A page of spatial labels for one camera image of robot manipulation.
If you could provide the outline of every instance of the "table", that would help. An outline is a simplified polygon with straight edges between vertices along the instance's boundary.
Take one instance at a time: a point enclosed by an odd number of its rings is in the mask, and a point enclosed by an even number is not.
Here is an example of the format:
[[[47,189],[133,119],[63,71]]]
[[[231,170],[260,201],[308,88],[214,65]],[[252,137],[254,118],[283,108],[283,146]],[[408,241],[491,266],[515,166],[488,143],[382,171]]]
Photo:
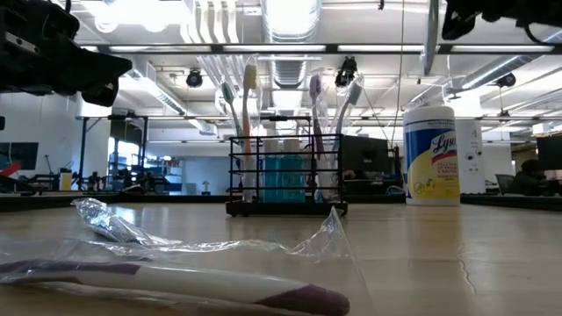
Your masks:
[[[310,236],[322,221],[230,218],[224,205],[113,207],[150,233],[184,241],[273,238],[295,242]],[[368,305],[360,302],[362,306],[352,315],[551,315],[562,311],[559,213],[476,205],[350,205],[342,224],[375,309],[361,310]],[[0,214],[0,240],[64,237],[96,238],[73,208]],[[0,314],[189,313],[147,302],[0,287]]]

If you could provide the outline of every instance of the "office chair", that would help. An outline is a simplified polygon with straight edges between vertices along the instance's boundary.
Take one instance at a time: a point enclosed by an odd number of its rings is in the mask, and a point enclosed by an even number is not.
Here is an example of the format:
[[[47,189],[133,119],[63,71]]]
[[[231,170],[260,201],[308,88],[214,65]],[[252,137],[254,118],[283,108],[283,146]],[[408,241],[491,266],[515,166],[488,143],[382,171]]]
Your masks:
[[[511,175],[495,175],[500,187],[500,194],[505,195],[508,192],[509,186],[513,183],[515,177]]]

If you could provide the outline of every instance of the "white canister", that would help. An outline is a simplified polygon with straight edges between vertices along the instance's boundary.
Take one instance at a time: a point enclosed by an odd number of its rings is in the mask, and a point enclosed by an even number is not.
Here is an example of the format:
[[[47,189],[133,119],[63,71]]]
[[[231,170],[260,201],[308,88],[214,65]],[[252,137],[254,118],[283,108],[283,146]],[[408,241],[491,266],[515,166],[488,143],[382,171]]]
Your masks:
[[[455,112],[447,106],[420,107],[404,116],[407,203],[459,205]]]

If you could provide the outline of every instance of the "black wire rack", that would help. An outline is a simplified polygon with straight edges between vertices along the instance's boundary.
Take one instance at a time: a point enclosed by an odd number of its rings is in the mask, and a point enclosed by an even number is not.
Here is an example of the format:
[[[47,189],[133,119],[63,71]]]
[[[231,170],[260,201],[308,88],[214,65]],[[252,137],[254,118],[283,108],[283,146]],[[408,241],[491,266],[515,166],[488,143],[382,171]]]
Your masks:
[[[338,146],[336,150],[318,151],[316,149],[316,142],[321,141],[323,144],[334,144],[342,142],[342,134],[323,134],[317,135],[307,133],[304,135],[275,135],[275,136],[250,136],[250,137],[231,137],[230,138],[230,190],[229,202],[227,202],[227,213],[232,216],[242,215],[322,215],[326,216],[331,212],[332,207],[340,210],[342,216],[347,214],[347,204],[343,201],[343,170],[342,170],[342,146]],[[299,139],[301,142],[307,143],[310,150],[299,152],[274,152],[264,153],[263,141],[267,139],[286,140],[286,139]],[[250,142],[252,148],[251,153],[238,153],[235,149],[243,147],[245,141]],[[263,168],[263,158],[268,155],[287,155],[298,154],[304,157],[302,169],[277,169],[267,170]],[[337,160],[337,164],[331,169],[319,169],[318,157],[321,155],[329,156]],[[248,156],[255,158],[254,168],[242,169],[243,161],[247,160]],[[240,162],[239,168],[235,169],[234,166]],[[268,172],[283,173],[300,173],[306,179],[305,186],[302,187],[287,187],[287,186],[268,186],[262,184],[261,175]],[[335,186],[320,187],[316,184],[316,177],[319,173],[328,172],[337,176],[337,184]],[[248,173],[255,174],[255,185],[244,186],[243,181],[240,180],[240,185],[234,181],[235,176],[243,176]],[[252,190],[253,194],[251,201],[243,201],[241,195],[245,191]],[[261,196],[265,190],[304,190],[306,198],[304,203],[266,203],[263,202]],[[317,190],[333,190],[337,191],[339,198],[338,201],[331,203],[324,203],[318,201],[316,197]]]

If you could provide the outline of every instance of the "purple toothbrush tip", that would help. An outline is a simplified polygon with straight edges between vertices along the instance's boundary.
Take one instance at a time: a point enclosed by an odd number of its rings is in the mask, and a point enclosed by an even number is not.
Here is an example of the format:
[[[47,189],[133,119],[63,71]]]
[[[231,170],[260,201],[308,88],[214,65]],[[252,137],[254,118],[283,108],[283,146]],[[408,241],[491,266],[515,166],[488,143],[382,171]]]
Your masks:
[[[262,299],[256,304],[326,316],[345,316],[349,312],[349,301],[345,296],[312,284]]]

